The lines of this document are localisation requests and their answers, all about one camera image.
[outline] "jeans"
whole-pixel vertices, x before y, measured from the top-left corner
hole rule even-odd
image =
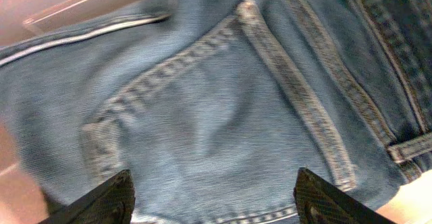
[[[0,51],[57,201],[131,169],[135,223],[296,223],[299,167],[373,209],[432,168],[431,0],[165,1]]]

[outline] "folded denim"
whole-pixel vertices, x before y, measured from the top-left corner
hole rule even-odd
[[[133,222],[296,223],[299,167],[371,208],[432,168],[430,0],[163,1],[0,51],[56,201],[131,169]]]

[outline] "back pocket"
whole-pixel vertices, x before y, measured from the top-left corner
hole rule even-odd
[[[338,131],[253,1],[143,72],[82,129],[93,179],[131,169],[133,221],[286,219],[304,166],[355,187]]]

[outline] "denim garment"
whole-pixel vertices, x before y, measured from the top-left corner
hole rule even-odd
[[[371,208],[432,168],[430,0],[165,1],[0,51],[54,199],[131,169],[136,223],[296,223],[299,167]]]

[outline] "dark denim fabric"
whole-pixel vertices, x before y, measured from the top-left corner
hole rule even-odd
[[[54,199],[127,168],[134,222],[296,223],[299,167],[371,208],[432,168],[429,6],[166,1],[0,51],[0,117]]]

